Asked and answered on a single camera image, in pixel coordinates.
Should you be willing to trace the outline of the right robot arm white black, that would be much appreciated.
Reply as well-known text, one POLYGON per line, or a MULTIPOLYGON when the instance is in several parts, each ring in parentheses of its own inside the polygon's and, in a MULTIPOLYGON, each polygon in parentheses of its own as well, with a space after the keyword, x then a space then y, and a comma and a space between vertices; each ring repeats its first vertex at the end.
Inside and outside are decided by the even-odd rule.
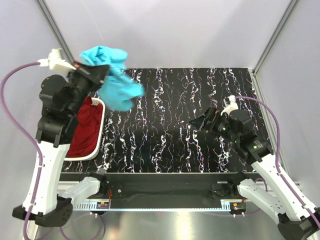
POLYGON ((273 191, 266 190, 243 173, 231 181, 233 192, 250 200, 277 225, 286 240, 306 240, 317 231, 320 209, 310 202, 287 173, 276 163, 271 146, 254 133, 253 121, 248 112, 233 109, 221 112, 209 107, 205 113, 189 121, 199 132, 223 137, 233 144, 237 154, 262 177, 273 191))

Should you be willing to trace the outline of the cyan t shirt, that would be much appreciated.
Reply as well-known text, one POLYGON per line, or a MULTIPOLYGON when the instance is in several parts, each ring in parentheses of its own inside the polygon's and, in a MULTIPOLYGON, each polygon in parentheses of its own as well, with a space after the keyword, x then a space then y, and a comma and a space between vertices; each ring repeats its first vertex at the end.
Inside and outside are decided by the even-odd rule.
POLYGON ((104 84, 97 91, 100 99, 110 110, 127 112, 134 106, 133 99, 143 97, 145 89, 125 73, 128 53, 119 48, 95 46, 80 54, 85 65, 110 66, 104 84))

